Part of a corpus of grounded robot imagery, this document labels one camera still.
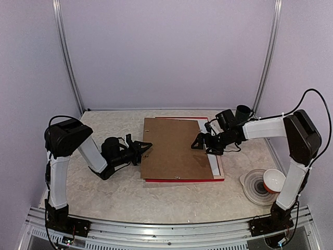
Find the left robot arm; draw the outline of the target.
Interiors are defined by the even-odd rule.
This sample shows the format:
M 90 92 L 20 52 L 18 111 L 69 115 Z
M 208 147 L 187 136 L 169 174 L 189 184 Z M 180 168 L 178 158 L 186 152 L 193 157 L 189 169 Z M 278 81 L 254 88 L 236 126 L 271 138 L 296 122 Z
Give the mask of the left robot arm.
M 138 165 L 142 155 L 152 143 L 132 141 L 130 134 L 124 143 L 119 138 L 109 137 L 98 148 L 92 138 L 93 129 L 70 116 L 59 123 L 48 124 L 44 133 L 47 151 L 45 182 L 48 189 L 45 200 L 46 226 L 63 232 L 74 228 L 67 202 L 67 172 L 70 157 L 79 151 L 90 170 L 102 180 L 109 179 L 127 164 Z

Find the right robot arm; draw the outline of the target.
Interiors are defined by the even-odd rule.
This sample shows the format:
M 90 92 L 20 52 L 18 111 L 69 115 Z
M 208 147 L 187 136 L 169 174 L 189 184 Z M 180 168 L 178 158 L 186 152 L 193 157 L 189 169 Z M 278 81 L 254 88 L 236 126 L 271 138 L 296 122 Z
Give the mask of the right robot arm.
M 211 123 L 205 124 L 206 132 L 200 132 L 191 149 L 204 150 L 207 154 L 221 156 L 228 145 L 239 146 L 242 142 L 264 138 L 284 138 L 289 154 L 286 179 L 273 202 L 270 215 L 249 221 L 252 234 L 264 234 L 293 226 L 291 212 L 299 204 L 312 165 L 327 151 L 329 142 L 322 145 L 322 137 L 315 124 L 297 104 L 287 113 L 254 118 L 254 112 L 245 105 L 236 111 L 230 109 L 218 113 L 214 120 L 222 132 L 215 133 Z

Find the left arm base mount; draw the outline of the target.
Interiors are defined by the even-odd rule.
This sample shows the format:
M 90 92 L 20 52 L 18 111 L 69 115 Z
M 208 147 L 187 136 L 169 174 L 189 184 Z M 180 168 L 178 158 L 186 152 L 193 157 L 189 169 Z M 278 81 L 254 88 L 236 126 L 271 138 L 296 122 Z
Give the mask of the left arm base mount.
M 46 226 L 48 229 L 54 231 L 86 238 L 89 233 L 91 222 L 84 219 L 67 217 L 63 222 L 55 222 L 51 219 L 47 219 Z

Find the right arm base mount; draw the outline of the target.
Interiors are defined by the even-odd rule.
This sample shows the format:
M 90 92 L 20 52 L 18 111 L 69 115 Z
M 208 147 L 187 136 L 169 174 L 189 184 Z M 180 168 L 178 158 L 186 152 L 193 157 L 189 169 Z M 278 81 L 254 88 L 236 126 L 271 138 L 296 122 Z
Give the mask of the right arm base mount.
M 273 223 L 271 217 L 255 218 L 248 221 L 250 233 L 252 237 L 270 234 L 294 226 L 292 219 L 287 219 L 284 222 Z

